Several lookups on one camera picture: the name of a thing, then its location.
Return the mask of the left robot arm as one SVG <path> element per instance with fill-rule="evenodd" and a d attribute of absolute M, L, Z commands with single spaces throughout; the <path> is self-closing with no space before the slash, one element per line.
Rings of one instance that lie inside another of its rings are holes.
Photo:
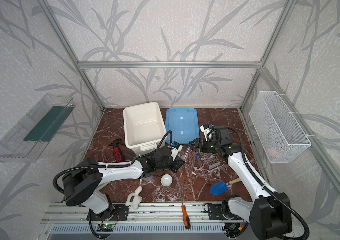
<path fill-rule="evenodd" d="M 181 150 L 182 145 L 174 143 L 122 163 L 98 162 L 90 157 L 76 167 L 58 173 L 53 178 L 53 186 L 65 195 L 69 207 L 82 205 L 95 214 L 110 213 L 114 207 L 108 196 L 98 190 L 99 185 L 124 179 L 147 178 L 167 170 L 176 173 L 185 164 L 177 156 Z"/>

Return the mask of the clear acrylic test tube rack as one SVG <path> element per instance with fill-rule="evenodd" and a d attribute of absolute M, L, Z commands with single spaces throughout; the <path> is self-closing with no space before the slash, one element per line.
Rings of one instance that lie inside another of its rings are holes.
<path fill-rule="evenodd" d="M 215 154 L 201 153 L 201 162 L 209 169 L 215 169 L 220 166 L 220 159 Z"/>

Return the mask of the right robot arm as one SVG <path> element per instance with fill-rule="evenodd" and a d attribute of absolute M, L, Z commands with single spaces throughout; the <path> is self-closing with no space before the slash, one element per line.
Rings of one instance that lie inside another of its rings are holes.
<path fill-rule="evenodd" d="M 285 193 L 278 193 L 257 172 L 245 154 L 243 143 L 234 144 L 230 136 L 235 130 L 227 126 L 215 127 L 202 125 L 200 130 L 203 139 L 195 139 L 188 143 L 195 151 L 217 154 L 232 168 L 246 187 L 251 202 L 241 197 L 230 197 L 224 200 L 230 215 L 238 216 L 251 225 L 259 240 L 279 238 L 289 239 L 292 232 L 292 217 L 303 226 L 303 234 L 299 240 L 309 238 L 310 230 L 305 220 L 290 204 Z"/>

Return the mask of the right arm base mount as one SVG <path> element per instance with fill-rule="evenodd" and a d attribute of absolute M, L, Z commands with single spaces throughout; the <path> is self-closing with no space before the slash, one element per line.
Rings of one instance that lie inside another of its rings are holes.
<path fill-rule="evenodd" d="M 228 204 L 205 203 L 203 210 L 208 214 L 208 219 L 211 221 L 249 223 L 250 210 L 248 206 L 236 201 L 229 202 Z"/>

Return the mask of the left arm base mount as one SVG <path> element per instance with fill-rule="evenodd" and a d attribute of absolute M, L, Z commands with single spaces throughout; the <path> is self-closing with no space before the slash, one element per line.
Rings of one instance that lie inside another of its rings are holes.
<path fill-rule="evenodd" d="M 115 204 L 112 207 L 109 207 L 106 211 L 95 214 L 93 211 L 87 215 L 86 220 L 91 220 L 92 222 L 95 221 L 126 221 L 129 214 L 129 207 L 125 206 L 124 204 Z"/>

